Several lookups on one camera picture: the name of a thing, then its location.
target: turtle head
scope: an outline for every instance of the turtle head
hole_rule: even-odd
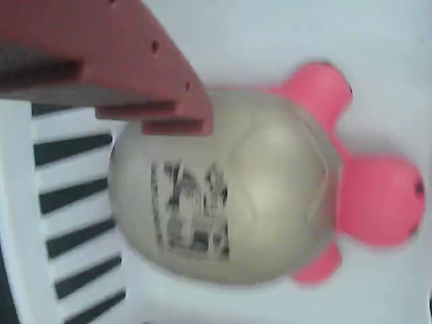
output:
[[[375,246],[413,238],[425,213],[421,173],[400,157],[353,158],[344,170],[340,198],[340,229]]]

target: turtle shell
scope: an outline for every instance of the turtle shell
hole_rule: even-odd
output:
[[[145,259],[220,284],[269,281],[311,262],[333,239],[340,169],[306,111],[273,94],[210,92],[211,136],[115,142],[109,194]]]

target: red board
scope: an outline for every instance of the red board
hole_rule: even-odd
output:
[[[96,107],[151,134],[210,134],[194,70],[140,0],[0,0],[0,97]]]

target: plastic toy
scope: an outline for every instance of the plastic toy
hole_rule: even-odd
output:
[[[342,146],[334,128],[352,92],[333,66],[307,64],[266,91],[210,92],[210,136],[142,136],[131,124],[117,139],[113,211],[147,259],[223,284],[312,284],[341,263],[337,231],[372,246],[413,237],[421,175]]]

